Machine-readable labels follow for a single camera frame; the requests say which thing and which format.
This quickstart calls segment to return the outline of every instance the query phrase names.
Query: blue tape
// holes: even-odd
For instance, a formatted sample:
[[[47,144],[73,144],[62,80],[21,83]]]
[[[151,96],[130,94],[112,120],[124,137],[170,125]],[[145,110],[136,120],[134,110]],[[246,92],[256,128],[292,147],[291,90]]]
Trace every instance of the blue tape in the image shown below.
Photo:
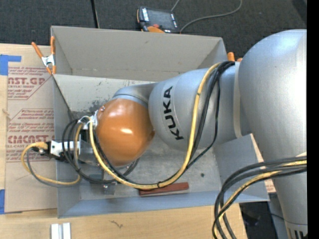
[[[4,189],[0,190],[0,215],[4,214]]]
[[[9,62],[21,62],[21,56],[1,55],[0,54],[0,75],[8,75]]]

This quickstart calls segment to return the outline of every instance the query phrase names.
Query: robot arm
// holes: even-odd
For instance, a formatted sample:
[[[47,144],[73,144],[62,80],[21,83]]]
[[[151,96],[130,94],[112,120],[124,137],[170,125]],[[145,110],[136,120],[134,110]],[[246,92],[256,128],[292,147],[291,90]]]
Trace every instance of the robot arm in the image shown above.
[[[271,35],[253,46],[240,63],[222,72],[211,93],[208,81],[198,104],[199,116],[207,111],[198,146],[205,148],[212,142],[219,144],[253,133],[265,161],[306,153],[306,47],[306,30]],[[102,149],[115,166],[140,157],[154,132],[168,146],[187,150],[192,108],[207,70],[123,88],[100,108],[97,137],[106,143]],[[210,102],[205,107],[207,93]],[[114,129],[113,133],[106,136],[104,127]],[[129,157],[127,149],[133,150]],[[274,184],[289,237],[306,235],[306,173],[278,178]]]

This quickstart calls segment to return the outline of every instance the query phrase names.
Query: orange sphere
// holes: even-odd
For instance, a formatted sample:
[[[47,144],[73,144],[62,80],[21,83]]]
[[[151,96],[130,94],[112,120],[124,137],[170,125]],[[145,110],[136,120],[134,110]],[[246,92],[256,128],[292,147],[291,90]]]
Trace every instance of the orange sphere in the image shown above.
[[[97,114],[96,136],[101,149],[114,166],[138,159],[150,145],[155,131],[148,109],[127,99],[113,99]]]

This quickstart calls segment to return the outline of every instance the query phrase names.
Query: black stand pole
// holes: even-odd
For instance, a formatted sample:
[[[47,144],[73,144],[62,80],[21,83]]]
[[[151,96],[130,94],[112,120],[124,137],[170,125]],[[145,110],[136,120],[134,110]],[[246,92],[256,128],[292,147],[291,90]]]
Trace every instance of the black stand pole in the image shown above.
[[[95,28],[100,28],[98,16],[95,10],[94,0],[91,0],[91,6],[92,6],[93,17],[94,17]]]

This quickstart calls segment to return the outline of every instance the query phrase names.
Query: black power supply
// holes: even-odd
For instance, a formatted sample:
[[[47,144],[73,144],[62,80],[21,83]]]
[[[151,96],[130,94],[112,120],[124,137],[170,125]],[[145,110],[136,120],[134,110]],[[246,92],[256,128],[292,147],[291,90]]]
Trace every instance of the black power supply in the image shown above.
[[[179,33],[175,15],[170,10],[142,6],[138,8],[137,21],[144,32]]]

